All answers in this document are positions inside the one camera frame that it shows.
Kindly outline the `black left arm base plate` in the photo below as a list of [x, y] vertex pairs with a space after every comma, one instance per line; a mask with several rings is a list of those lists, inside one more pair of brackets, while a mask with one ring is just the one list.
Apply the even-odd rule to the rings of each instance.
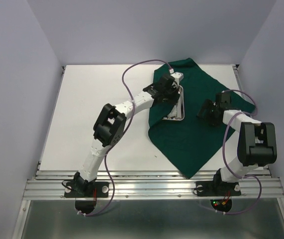
[[62, 181], [65, 188], [65, 198], [107, 198], [109, 192], [108, 182], [94, 182], [86, 189], [79, 189], [73, 180]]

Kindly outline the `dark green surgical drape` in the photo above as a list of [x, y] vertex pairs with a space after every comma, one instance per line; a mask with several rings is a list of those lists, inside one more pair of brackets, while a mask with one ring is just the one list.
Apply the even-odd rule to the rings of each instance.
[[170, 66], [183, 73], [180, 85], [184, 89], [185, 117], [182, 121], [164, 120], [172, 110], [167, 103], [149, 110], [150, 141], [186, 178], [191, 178], [222, 147], [226, 126], [213, 127], [197, 118], [206, 99], [227, 87], [203, 71], [191, 58], [170, 62]]

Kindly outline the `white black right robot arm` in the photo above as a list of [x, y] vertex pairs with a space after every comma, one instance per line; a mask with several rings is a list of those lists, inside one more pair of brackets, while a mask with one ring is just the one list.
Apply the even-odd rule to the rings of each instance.
[[273, 123], [252, 118], [252, 113], [232, 106], [231, 90], [217, 93], [215, 101], [206, 99], [197, 113], [211, 126], [221, 123], [239, 133], [237, 155], [216, 171], [211, 181], [197, 181], [194, 193], [200, 197], [240, 196], [239, 181], [249, 172], [275, 163], [276, 131]]

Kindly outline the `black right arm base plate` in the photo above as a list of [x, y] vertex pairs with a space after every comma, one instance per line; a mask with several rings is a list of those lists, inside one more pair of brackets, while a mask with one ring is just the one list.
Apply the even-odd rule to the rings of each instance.
[[238, 182], [221, 182], [216, 185], [213, 181], [196, 181], [193, 193], [199, 197], [241, 196]]

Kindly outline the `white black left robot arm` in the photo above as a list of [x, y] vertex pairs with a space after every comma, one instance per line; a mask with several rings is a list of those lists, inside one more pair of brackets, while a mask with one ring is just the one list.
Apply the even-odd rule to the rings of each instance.
[[93, 126], [94, 139], [90, 152], [73, 178], [73, 189], [76, 192], [84, 197], [91, 195], [102, 160], [123, 137], [126, 122], [133, 119], [135, 114], [158, 104], [175, 105], [180, 98], [180, 81], [183, 78], [184, 75], [180, 72], [164, 74], [158, 82], [145, 87], [133, 99], [115, 106], [103, 106]]

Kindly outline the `stainless steel instrument tray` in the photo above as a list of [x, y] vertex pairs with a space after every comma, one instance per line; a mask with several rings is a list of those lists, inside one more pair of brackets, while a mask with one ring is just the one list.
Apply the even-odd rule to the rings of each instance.
[[184, 107], [184, 89], [182, 86], [179, 86], [179, 99], [177, 103], [174, 105], [171, 112], [163, 117], [162, 120], [170, 120], [170, 121], [182, 121], [185, 118], [185, 107]]

